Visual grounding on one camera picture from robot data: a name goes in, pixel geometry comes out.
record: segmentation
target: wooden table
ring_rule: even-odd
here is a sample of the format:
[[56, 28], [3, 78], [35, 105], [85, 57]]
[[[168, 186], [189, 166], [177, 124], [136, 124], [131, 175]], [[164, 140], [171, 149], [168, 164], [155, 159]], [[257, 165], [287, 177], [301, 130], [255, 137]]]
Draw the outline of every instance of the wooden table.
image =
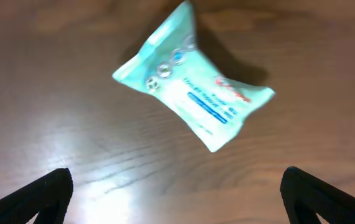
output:
[[355, 2], [193, 1], [205, 54], [277, 93], [217, 153], [110, 78], [178, 4], [0, 0], [0, 198], [58, 167], [69, 224], [288, 223], [288, 166], [355, 196]]

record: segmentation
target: plastic packet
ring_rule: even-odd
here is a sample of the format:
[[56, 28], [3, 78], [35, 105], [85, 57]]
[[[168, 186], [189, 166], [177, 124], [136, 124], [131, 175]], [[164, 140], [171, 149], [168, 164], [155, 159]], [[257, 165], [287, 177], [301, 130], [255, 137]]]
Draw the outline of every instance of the plastic packet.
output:
[[226, 79], [197, 49], [190, 3], [183, 2], [113, 78], [155, 96], [216, 152], [274, 91]]

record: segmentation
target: tabletop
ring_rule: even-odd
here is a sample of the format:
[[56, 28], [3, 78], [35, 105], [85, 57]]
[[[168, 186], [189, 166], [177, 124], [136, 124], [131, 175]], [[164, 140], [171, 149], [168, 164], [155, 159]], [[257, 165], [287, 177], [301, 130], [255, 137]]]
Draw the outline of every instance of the tabletop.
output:
[[68, 167], [65, 223], [288, 223], [288, 166], [355, 196], [355, 2], [193, 0], [199, 48], [276, 91], [211, 153], [111, 79], [181, 1], [0, 0], [0, 198]]

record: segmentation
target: sealed end of packet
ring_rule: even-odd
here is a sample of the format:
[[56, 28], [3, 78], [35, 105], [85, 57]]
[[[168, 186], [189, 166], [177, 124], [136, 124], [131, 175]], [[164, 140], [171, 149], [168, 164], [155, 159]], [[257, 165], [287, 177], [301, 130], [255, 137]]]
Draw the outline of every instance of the sealed end of packet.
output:
[[114, 74], [118, 82], [155, 96], [216, 152], [274, 91], [226, 79], [197, 48], [192, 6], [183, 2]]

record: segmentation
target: light blue packet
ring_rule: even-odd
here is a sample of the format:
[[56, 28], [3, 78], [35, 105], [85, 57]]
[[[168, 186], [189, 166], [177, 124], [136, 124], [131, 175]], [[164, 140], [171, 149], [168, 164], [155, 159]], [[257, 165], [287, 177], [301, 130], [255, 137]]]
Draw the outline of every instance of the light blue packet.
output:
[[183, 2], [113, 78], [155, 96], [177, 113], [211, 152], [240, 131], [274, 91], [226, 79], [197, 49], [192, 6]]

